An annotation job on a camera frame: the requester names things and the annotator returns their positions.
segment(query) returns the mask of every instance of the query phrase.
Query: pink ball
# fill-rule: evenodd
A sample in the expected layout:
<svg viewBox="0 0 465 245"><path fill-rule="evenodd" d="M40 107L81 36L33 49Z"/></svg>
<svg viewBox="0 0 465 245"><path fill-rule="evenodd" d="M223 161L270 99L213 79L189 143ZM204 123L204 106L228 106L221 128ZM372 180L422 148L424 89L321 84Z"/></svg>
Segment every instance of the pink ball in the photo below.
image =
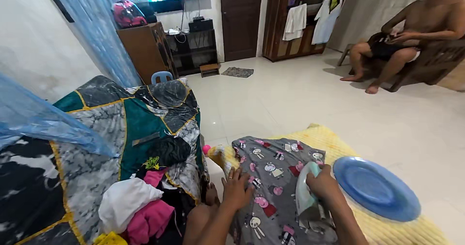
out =
<svg viewBox="0 0 465 245"><path fill-rule="evenodd" d="M208 151L211 149L210 145L205 145L203 146L202 150L204 151L204 154L207 155Z"/></svg>

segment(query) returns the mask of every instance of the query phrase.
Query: blue plastic plate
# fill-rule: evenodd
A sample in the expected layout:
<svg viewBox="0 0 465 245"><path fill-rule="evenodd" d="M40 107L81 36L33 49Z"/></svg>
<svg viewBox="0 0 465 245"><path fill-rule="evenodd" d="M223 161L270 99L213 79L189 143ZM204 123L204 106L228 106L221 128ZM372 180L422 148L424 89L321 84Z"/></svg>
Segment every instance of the blue plastic plate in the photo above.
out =
<svg viewBox="0 0 465 245"><path fill-rule="evenodd" d="M421 213L420 202L407 184L374 162L342 157L334 163L333 172L352 199L382 217L406 222Z"/></svg>

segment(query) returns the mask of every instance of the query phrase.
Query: hand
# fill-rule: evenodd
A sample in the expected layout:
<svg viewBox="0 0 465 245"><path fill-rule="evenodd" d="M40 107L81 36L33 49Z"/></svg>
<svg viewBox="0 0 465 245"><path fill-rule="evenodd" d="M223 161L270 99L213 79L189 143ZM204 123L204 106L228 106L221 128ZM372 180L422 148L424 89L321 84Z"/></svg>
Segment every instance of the hand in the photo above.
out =
<svg viewBox="0 0 465 245"><path fill-rule="evenodd" d="M339 198L342 192L336 179L331 176L331 165L326 164L319 167L321 171L317 177L311 171L307 174L305 182L310 191L324 201L331 198Z"/></svg>
<svg viewBox="0 0 465 245"><path fill-rule="evenodd" d="M416 40L418 39L419 32L403 32L397 34L396 38L391 40L392 43L402 43L406 40Z"/></svg>
<svg viewBox="0 0 465 245"><path fill-rule="evenodd" d="M235 170L231 168L227 180L221 178L223 182L223 203L227 208L234 209L234 212L249 204L254 187L251 185L245 190L246 182L250 175L241 175L242 168Z"/></svg>
<svg viewBox="0 0 465 245"><path fill-rule="evenodd" d="M399 28L392 28L391 29L391 33L389 35L391 35L392 37L397 37L397 34L400 32L400 29Z"/></svg>

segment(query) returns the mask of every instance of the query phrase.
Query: blue mosquito net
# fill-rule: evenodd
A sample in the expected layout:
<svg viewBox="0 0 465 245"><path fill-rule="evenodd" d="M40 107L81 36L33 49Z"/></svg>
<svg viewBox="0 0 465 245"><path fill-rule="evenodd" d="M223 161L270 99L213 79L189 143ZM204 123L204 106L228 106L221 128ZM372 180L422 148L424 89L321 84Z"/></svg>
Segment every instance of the blue mosquito net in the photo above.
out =
<svg viewBox="0 0 465 245"><path fill-rule="evenodd" d="M86 151L119 154L99 134L0 73L0 150L21 136L80 144Z"/></svg>

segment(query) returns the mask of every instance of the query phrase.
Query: blue plastic stool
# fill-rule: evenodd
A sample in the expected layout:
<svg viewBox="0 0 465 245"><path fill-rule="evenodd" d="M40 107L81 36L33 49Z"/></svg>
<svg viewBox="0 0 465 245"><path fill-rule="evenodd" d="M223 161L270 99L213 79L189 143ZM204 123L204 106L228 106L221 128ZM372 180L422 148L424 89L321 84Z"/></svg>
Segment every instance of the blue plastic stool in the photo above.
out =
<svg viewBox="0 0 465 245"><path fill-rule="evenodd" d="M169 71L159 71L152 75L152 84L172 81L173 75Z"/></svg>

